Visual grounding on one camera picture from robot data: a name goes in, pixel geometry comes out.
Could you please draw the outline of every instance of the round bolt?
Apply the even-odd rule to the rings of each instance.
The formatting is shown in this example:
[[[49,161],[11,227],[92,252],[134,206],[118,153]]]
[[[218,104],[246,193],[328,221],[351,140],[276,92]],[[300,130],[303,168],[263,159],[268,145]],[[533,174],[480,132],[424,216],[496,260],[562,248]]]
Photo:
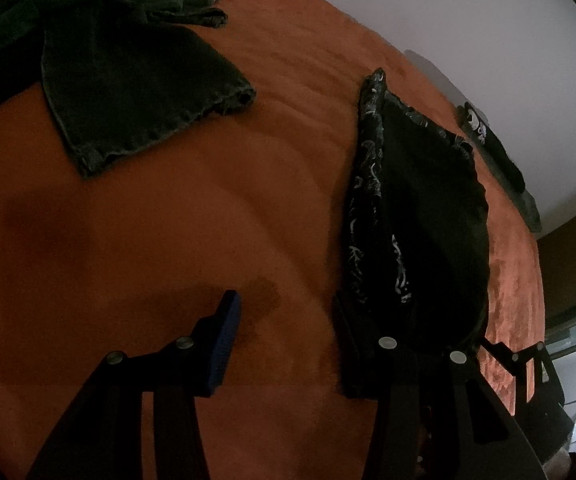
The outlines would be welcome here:
[[[123,352],[110,352],[106,355],[105,360],[109,365],[117,365],[126,356]]]
[[[385,348],[386,350],[394,350],[397,348],[397,340],[395,338],[385,336],[379,339],[379,346],[381,348]]]
[[[467,360],[468,358],[466,357],[466,354],[463,352],[459,352],[458,350],[450,352],[450,361],[452,361],[453,363],[463,365]]]
[[[181,350],[187,350],[194,345],[193,338],[184,336],[177,339],[177,348]]]

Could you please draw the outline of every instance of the black garment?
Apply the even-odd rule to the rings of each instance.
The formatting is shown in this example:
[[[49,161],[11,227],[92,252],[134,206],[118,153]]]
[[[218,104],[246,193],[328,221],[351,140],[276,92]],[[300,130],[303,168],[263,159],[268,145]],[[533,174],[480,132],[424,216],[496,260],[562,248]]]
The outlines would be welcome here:
[[[345,289],[420,350],[472,350],[488,320],[488,204],[472,147],[366,78],[347,197]]]
[[[540,232],[542,220],[537,204],[526,189],[522,172],[510,160],[501,141],[470,103],[457,107],[457,115],[462,131],[474,143],[490,173],[504,188],[530,231]]]
[[[255,91],[177,24],[219,27],[216,0],[1,0],[0,104],[41,79],[82,176]]]

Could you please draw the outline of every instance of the orange surface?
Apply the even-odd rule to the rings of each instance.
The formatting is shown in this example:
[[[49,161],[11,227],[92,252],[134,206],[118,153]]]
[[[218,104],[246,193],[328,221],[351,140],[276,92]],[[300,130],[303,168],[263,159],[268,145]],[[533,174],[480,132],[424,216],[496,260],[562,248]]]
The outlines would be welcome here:
[[[0,106],[0,466],[10,480],[106,352],[160,349],[226,288],[242,295],[241,330],[225,385],[197,401],[213,478],[361,477],[375,404],[338,393],[329,308],[359,85],[383,67],[406,103],[460,131],[396,49],[330,4],[221,5],[228,26],[197,31],[257,89],[242,114],[202,120],[82,182],[38,84]],[[536,243],[476,164],[490,204],[488,336],[519,349],[543,337]],[[510,378],[487,359],[484,371],[510,403]]]

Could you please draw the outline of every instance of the silver screw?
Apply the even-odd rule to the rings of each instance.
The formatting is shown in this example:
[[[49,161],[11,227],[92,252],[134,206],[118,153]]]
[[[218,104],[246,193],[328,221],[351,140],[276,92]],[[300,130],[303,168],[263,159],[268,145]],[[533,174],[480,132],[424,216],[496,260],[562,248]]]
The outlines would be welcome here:
[[[123,361],[125,355],[126,354],[124,354],[123,352],[110,352],[109,354],[106,355],[105,360],[109,365],[117,365],[121,361]]]
[[[381,348],[385,348],[386,350],[394,350],[397,348],[397,340],[395,338],[385,336],[379,339],[379,346]]]
[[[187,350],[194,345],[193,338],[189,336],[183,336],[177,339],[177,348],[181,350]]]
[[[459,350],[455,350],[454,352],[450,352],[450,361],[456,363],[458,365],[463,365],[468,358],[466,354],[463,352],[459,352]]]

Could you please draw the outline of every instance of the clothing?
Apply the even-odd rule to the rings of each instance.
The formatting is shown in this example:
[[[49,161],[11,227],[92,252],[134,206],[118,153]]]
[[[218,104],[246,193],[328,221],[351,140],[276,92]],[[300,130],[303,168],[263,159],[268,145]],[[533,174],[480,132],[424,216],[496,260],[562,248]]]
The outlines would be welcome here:
[[[537,204],[526,189],[522,172],[510,160],[501,141],[470,103],[466,102],[463,107],[457,107],[457,115],[462,131],[476,146],[490,173],[504,188],[530,231],[533,233],[540,232],[542,220]]]
[[[0,104],[37,79],[82,176],[210,112],[249,105],[250,83],[193,31],[216,0],[1,0]]]
[[[472,350],[488,316],[488,204],[472,147],[366,78],[345,218],[345,288],[421,351]]]

